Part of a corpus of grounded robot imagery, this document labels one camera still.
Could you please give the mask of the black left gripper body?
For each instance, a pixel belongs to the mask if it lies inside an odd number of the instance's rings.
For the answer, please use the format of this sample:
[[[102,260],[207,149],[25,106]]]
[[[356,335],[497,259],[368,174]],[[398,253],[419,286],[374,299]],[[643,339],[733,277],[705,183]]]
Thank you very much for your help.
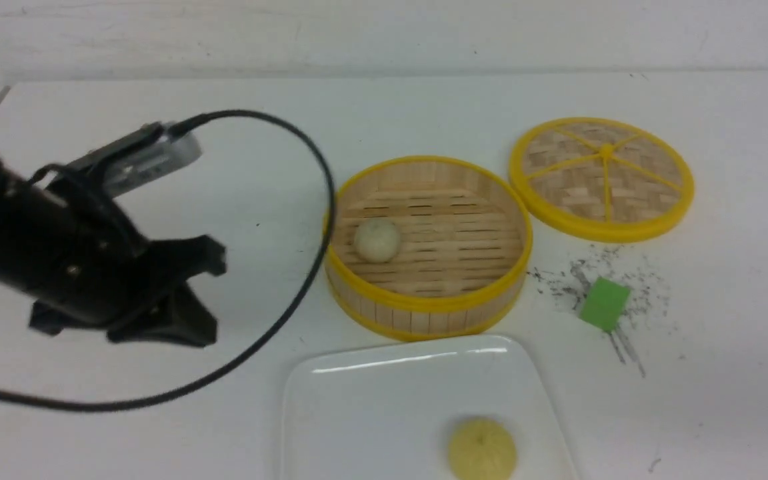
[[[217,319],[188,280],[226,271],[226,248],[211,237],[155,241],[137,258],[89,274],[89,286],[69,299],[56,305],[35,301],[29,327],[46,335],[103,331],[110,343],[207,347],[216,343]]]

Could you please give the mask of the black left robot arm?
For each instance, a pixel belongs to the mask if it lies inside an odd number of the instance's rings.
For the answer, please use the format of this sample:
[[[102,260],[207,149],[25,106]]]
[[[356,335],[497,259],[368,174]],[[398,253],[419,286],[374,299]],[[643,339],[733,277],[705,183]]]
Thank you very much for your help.
[[[201,154],[193,134],[149,123],[29,179],[0,160],[0,285],[34,300],[30,328],[103,331],[111,343],[216,342],[217,320],[188,282],[223,275],[225,247],[208,236],[150,240],[115,201]]]

